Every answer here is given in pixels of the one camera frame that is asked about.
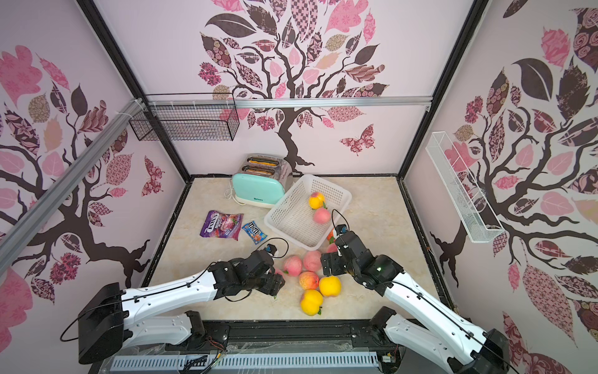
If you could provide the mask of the small pink peach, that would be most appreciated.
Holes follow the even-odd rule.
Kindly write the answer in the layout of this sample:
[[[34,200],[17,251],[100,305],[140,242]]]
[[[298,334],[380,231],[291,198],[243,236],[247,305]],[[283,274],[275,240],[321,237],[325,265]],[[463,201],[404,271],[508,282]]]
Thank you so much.
[[[321,207],[314,212],[313,221],[317,224],[328,224],[331,221],[331,213]]]

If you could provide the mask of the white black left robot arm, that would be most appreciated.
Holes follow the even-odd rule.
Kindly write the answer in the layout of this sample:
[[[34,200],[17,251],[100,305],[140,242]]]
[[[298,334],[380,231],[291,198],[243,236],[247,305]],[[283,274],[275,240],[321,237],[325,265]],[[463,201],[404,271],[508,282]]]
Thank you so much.
[[[202,332],[200,319],[187,313],[165,314],[183,306],[259,291],[275,297],[285,285],[274,270],[273,256],[253,251],[248,258],[211,263],[193,276],[146,288],[104,285],[78,313],[78,362],[90,365],[123,348],[146,344],[180,344]]]

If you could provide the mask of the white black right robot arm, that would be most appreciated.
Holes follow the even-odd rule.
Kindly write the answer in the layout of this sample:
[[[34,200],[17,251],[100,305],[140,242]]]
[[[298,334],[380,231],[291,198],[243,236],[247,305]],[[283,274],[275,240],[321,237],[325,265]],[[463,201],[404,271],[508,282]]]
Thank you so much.
[[[372,255],[346,226],[333,229],[333,239],[336,252],[321,257],[326,276],[349,274],[417,319],[413,324],[390,308],[380,309],[371,322],[384,338],[417,352],[447,373],[509,372],[509,340],[503,333],[484,330],[453,312],[396,261]]]

